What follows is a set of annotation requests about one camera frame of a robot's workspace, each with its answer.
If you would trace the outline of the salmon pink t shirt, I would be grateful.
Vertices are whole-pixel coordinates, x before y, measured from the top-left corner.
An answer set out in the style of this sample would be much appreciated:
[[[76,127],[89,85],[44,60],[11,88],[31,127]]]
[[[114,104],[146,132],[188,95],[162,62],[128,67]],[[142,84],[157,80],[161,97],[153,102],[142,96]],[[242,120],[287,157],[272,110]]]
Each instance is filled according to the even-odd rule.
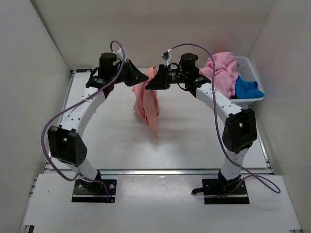
[[[157,74],[157,69],[155,67],[150,67],[144,74],[148,77],[148,80],[139,83],[132,88],[132,91],[136,96],[133,110],[138,116],[145,120],[154,138],[158,140],[157,117],[159,116],[160,109],[157,99],[157,91],[145,89],[146,85]]]

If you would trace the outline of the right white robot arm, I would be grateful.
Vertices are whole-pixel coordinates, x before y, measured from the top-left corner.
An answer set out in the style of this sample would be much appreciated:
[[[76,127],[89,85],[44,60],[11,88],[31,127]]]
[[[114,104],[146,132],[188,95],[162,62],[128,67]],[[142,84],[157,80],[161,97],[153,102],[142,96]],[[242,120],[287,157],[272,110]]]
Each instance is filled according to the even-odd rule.
[[[171,84],[185,85],[185,91],[202,101],[214,112],[215,120],[224,123],[223,133],[218,133],[225,160],[212,188],[230,194],[241,179],[244,157],[257,139],[255,113],[232,103],[212,87],[211,80],[200,74],[196,66],[198,56],[193,53],[181,55],[175,69],[160,64],[155,77],[146,85],[147,90],[166,90]]]

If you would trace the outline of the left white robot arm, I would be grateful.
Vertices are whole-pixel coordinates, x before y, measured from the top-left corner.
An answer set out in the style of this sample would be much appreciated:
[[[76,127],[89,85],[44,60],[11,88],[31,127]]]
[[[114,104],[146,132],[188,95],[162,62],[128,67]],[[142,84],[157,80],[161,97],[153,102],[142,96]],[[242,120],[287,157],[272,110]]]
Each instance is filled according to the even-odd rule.
[[[99,67],[90,73],[81,95],[81,104],[69,110],[58,126],[49,127],[47,135],[52,158],[71,168],[85,182],[84,186],[90,193],[99,192],[102,181],[99,171],[86,158],[83,133],[87,124],[115,84],[124,83],[132,87],[147,80],[148,77],[130,60],[122,61],[112,52],[103,53]]]

